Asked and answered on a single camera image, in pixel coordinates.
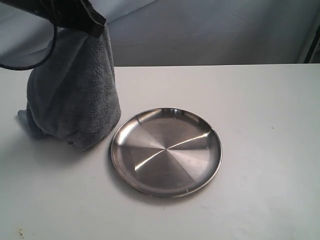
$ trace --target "white table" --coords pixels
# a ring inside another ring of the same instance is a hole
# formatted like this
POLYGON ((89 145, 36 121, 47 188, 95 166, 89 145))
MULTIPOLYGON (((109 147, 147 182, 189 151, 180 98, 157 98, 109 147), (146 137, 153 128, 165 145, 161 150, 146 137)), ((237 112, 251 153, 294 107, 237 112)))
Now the white table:
POLYGON ((123 183, 110 137, 86 153, 32 141, 15 120, 28 74, 0 70, 1 240, 319 239, 319 64, 117 68, 122 123, 175 107, 221 139, 217 176, 179 199, 123 183))

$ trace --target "metal plate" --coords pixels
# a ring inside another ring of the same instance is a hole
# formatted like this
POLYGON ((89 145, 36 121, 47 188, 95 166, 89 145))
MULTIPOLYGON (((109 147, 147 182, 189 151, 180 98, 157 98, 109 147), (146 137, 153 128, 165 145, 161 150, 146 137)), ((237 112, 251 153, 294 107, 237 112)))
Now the metal plate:
POLYGON ((117 173, 136 190, 157 197, 181 197, 202 188, 222 159, 212 127, 175 108, 132 117, 117 131, 110 150, 117 173))

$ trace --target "black wire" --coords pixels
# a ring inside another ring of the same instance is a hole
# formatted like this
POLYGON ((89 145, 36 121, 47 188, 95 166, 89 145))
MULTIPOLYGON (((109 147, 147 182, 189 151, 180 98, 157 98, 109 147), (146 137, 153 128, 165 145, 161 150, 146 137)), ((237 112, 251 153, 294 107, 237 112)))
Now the black wire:
POLYGON ((8 66, 8 65, 0 63, 0 68, 4 68, 4 69, 8 69, 8 70, 14 70, 14 71, 30 70, 30 69, 34 69, 34 68, 37 68, 37 67, 41 66, 42 64, 44 64, 51 57, 51 55, 54 52, 54 49, 56 47, 57 35, 58 35, 58 26, 57 26, 57 15, 56 15, 56 11, 55 11, 55 6, 54 6, 54 3, 53 3, 53 0, 51 0, 50 3, 51 3, 52 11, 53 11, 53 19, 52 19, 52 21, 50 21, 53 24, 53 40, 52 40, 52 44, 51 44, 51 49, 50 49, 49 53, 46 55, 46 57, 42 61, 38 62, 37 64, 30 65, 30 66, 16 67, 16 66, 8 66))

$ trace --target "folded towel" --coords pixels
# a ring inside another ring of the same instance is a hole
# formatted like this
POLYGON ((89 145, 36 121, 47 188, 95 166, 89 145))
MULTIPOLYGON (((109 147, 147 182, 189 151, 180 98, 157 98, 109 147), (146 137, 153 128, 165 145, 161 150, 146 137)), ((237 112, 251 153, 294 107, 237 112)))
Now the folded towel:
POLYGON ((59 32, 51 58, 30 74, 19 120, 36 139, 51 135, 86 150, 110 133, 120 115, 108 27, 100 38, 59 32))

